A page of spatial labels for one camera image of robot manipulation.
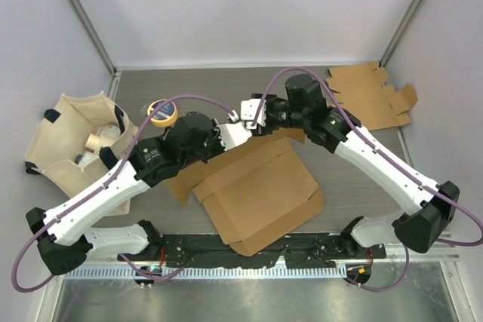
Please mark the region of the large brown cardboard box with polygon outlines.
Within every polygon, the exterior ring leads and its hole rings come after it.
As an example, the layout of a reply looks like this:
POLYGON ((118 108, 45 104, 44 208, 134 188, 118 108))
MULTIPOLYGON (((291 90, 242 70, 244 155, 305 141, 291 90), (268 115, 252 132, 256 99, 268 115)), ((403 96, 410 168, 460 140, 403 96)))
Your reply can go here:
POLYGON ((196 162, 167 181, 185 205, 194 194, 222 242, 252 256, 301 226, 324 207, 324 195, 297 156, 292 141, 305 143, 302 130, 277 130, 196 162))

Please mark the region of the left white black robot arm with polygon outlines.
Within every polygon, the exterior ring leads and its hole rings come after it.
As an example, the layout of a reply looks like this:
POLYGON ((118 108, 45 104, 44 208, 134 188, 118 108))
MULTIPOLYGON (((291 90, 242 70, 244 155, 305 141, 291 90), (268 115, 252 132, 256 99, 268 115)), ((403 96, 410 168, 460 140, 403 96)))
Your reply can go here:
POLYGON ((124 228, 93 225, 125 200, 175 177, 183 168, 208 160, 245 143, 251 132, 240 123, 216 124, 190 112, 161 136, 140 140, 127 161, 119 161, 105 176, 65 204, 50 210, 31 209, 27 222, 38 235, 37 248, 53 275, 78 268, 86 260, 125 254, 154 260, 162 237, 151 222, 124 228))

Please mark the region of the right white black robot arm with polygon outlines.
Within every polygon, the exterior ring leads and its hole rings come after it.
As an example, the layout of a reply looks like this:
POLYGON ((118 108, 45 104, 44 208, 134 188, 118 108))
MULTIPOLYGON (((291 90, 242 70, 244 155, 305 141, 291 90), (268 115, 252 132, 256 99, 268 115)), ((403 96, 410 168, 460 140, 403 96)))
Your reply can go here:
POLYGON ((395 213, 351 221, 340 240, 343 253, 356 258, 368 247, 394 242, 426 253, 454 217, 454 207, 444 199, 457 201, 458 187, 451 181, 439 184, 395 156, 357 118, 329 106, 320 84, 310 75, 291 76, 285 90, 286 99, 252 94, 241 103, 242 119, 253 135, 301 129, 312 143, 363 171, 400 206, 395 213))

